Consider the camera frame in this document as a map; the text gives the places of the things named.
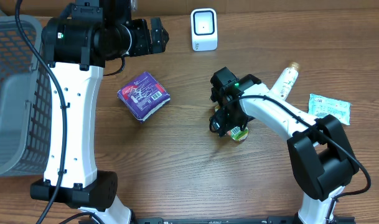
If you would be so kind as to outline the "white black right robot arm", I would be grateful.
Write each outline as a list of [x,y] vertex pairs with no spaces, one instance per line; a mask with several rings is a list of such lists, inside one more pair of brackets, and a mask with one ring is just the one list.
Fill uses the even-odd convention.
[[226,67],[211,77],[211,100],[219,110],[210,129],[219,136],[245,130],[257,119],[288,145],[294,178],[304,197],[294,223],[338,223],[336,196],[350,183],[359,166],[341,122],[328,114],[318,118],[286,102],[299,75],[296,63],[285,68],[272,88],[249,74],[237,78]]

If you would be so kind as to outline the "purple Carefree pad pack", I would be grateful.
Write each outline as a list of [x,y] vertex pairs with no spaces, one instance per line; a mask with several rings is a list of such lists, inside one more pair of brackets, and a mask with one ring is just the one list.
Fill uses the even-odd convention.
[[171,100],[167,90],[149,72],[126,84],[117,96],[141,123]]

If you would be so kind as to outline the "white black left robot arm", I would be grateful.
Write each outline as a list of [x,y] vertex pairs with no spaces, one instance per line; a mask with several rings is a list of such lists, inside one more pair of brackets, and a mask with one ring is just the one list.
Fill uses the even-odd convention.
[[105,63],[165,51],[160,18],[133,19],[130,1],[76,1],[42,30],[37,58],[52,79],[50,149],[30,196],[58,202],[94,223],[134,223],[117,196],[118,176],[95,162],[95,110]]

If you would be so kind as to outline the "teal tissue packet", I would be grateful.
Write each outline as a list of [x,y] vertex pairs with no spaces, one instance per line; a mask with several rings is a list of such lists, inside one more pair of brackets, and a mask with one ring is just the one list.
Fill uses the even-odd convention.
[[351,103],[336,100],[321,95],[310,94],[308,113],[318,118],[323,118],[328,114],[335,116],[342,124],[350,125]]

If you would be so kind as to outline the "green tea drink carton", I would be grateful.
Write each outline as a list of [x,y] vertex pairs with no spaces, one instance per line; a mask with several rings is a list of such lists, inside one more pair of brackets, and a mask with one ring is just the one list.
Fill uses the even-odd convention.
[[210,130],[220,137],[229,136],[236,142],[244,141],[248,137],[249,129],[239,124],[234,115],[227,109],[222,110],[220,105],[214,107],[215,114],[210,118]]

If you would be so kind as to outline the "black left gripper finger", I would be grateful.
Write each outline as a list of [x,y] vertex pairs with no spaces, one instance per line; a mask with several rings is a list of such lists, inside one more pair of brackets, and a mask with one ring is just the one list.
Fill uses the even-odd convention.
[[168,41],[158,40],[152,43],[152,52],[154,54],[160,54],[166,51],[166,45]]
[[162,25],[159,17],[151,18],[151,38],[153,42],[168,42],[169,33]]

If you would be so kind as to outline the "white tube gold cap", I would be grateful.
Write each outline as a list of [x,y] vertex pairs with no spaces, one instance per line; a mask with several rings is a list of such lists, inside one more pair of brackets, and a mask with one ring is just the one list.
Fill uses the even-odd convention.
[[299,64],[291,62],[276,80],[270,92],[282,100],[286,100],[299,75]]

